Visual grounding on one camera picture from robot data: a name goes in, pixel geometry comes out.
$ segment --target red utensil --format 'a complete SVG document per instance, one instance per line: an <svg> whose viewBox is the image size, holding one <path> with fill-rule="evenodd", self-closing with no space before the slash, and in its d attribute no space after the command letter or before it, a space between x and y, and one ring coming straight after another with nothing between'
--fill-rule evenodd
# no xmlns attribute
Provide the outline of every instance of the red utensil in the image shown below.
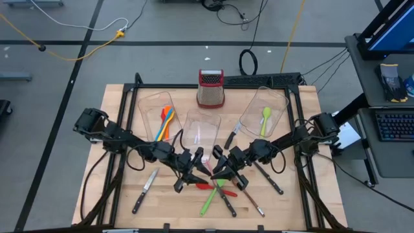
<svg viewBox="0 0 414 233"><path fill-rule="evenodd" d="M201 189L201 190L209 190L209 189L214 189L213 186L209 185L209 184L195 184L197 188ZM231 191L227 191L227 190L223 190L224 194L229 195L230 197L237 197L237 194L231 192Z"/></svg>

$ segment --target floor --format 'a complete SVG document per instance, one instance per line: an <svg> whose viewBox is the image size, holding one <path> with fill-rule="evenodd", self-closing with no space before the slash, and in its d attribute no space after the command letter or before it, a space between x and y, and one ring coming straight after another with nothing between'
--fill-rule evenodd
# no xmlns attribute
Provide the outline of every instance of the floor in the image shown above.
<svg viewBox="0 0 414 233"><path fill-rule="evenodd" d="M259 7L258 0L228 2L237 5L247 18L256 15ZM343 38L361 32L376 16L377 3L386 1L307 1L294 37L297 43L292 45L283 72L305 73L340 52ZM66 0L64 7L45 10L62 22L92 22L103 27L117 17L132 20L143 4L144 0ZM300 0L269 1L263 11L256 37L263 43L253 48L259 74L279 72L300 4ZM33 8L0 5L0 14L31 38L44 41L48 50L68 58L91 51L123 26L118 22L91 34L59 26ZM221 17L236 23L239 20L231 9L221 12ZM33 75L31 82L0 83L0 99L10 100L14 107L0 131L0 232L8 232L16 227L42 155L50 157L25 230L70 225L90 147L72 132L72 126L83 108L100 106L106 84L132 82L136 72L145 83L196 83L200 68L223 68L226 75L238 75L237 59L250 43L243 42L251 41L254 25L247 31L224 25L215 13L192 0L149 0L142 17L120 39L130 41L130 46L111 45L82 62L61 61L39 52L4 21L0 21L0 31L0 70ZM251 72L252 64L248 60L244 63L246 72ZM324 85L335 67L315 83L317 88ZM322 72L323 68L306 75L307 82L312 83ZM352 61L347 60L320 92L321 107L337 111L361 92ZM56 116L63 116L61 122ZM363 154L361 146L355 144L338 162L365 180L363 162L353 160ZM350 227L371 232L409 232L414 227L413 213L341 172L337 178ZM376 188L414 206L413 179L380 178Z"/></svg>

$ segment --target cheese grater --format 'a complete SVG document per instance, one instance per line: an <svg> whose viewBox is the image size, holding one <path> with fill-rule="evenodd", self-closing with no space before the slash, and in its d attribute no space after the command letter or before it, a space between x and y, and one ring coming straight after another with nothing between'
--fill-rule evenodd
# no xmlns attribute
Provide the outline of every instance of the cheese grater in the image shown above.
<svg viewBox="0 0 414 233"><path fill-rule="evenodd" d="M224 104L224 72L199 71L199 90L197 91L197 103L200 107L216 108Z"/></svg>

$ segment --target table leg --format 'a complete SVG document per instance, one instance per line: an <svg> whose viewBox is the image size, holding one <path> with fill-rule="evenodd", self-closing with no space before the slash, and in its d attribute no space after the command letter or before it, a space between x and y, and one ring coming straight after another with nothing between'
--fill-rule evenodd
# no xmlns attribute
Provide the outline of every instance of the table leg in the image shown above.
<svg viewBox="0 0 414 233"><path fill-rule="evenodd" d="M367 98L365 97L365 94L362 93L334 116L335 122L341 126L353 118L359 109L368 107L369 104Z"/></svg>
<svg viewBox="0 0 414 233"><path fill-rule="evenodd" d="M369 148L369 143L367 140L367 136L365 134L365 129L362 125L359 115L356 116L356 126L358 128L358 131L360 132L361 143L362 143L362 147L364 148L365 156L366 156L366 158L364 159L364 164L365 164L365 168L367 169L369 179L368 181L365 182L365 184L373 188L376 184L378 184L378 178L376 177L376 174L374 171L374 164L373 164L373 161L371 160L372 151L371 151L371 148Z"/></svg>
<svg viewBox="0 0 414 233"><path fill-rule="evenodd" d="M369 180L366 181L365 184L373 188L376 184L378 184L378 179L376 178L374 168L373 168L373 163L371 162L371 159L368 157L368 154L367 154L367 158L364 159L364 163L365 163L365 167L367 168L367 173L369 177Z"/></svg>

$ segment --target kitchen knife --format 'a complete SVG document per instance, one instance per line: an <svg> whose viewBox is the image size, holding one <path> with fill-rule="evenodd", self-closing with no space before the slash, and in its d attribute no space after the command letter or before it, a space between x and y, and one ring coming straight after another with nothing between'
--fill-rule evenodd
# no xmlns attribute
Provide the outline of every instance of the kitchen knife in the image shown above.
<svg viewBox="0 0 414 233"><path fill-rule="evenodd" d="M240 127L241 127L241 123L240 123L240 120L239 120L237 122L237 124L235 125L233 131L230 133L230 136L228 136L228 139L226 141L226 144L224 145L224 148L226 150L228 150L228 148L230 147L230 145L231 145L231 143L233 141L234 135L237 134L237 132L239 131Z"/></svg>
<svg viewBox="0 0 414 233"><path fill-rule="evenodd" d="M149 190L149 187L153 183L153 181L154 181L155 177L157 176L157 173L158 173L159 170L160 170L160 168L157 168L156 170L154 170L153 173L151 174L151 176L149 177L147 183L145 184L144 188L142 189L142 193L141 193L140 197L138 197L138 200L136 200L134 209L132 209L133 214L136 214L136 212L140 208L140 205L141 205L142 201L144 200L144 197L147 194L147 192Z"/></svg>
<svg viewBox="0 0 414 233"><path fill-rule="evenodd" d="M264 169L257 164L257 162L253 163L257 167L257 169L259 169L259 171L263 174L263 176L265 176L265 178L273 186L273 188L278 192L278 194L283 195L283 190L281 190L279 186L276 184L276 182L274 182L272 178L270 178L269 174L265 172Z"/></svg>
<svg viewBox="0 0 414 233"><path fill-rule="evenodd" d="M217 192L220 194L220 197L224 200L224 202L226 203L227 208L229 209L229 211L232 213L233 217L237 216L237 213L235 212L234 208L232 207L232 205L230 204L230 202L227 200L226 195L224 194L224 192L221 190L221 188L219 186L216 186L217 188Z"/></svg>

